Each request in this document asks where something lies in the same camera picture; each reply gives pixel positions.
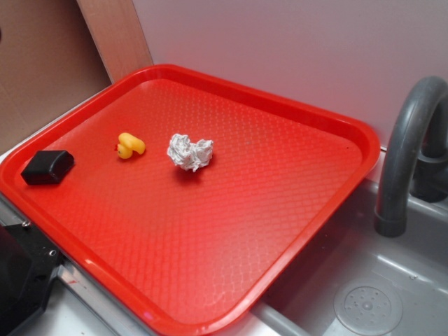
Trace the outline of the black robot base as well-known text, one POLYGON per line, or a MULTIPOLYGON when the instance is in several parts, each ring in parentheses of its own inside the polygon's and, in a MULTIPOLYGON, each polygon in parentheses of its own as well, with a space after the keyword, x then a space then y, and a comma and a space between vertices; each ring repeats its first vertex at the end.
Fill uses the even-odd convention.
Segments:
POLYGON ((62 254, 35 225, 1 226, 1 334, 14 335, 47 308, 62 254))

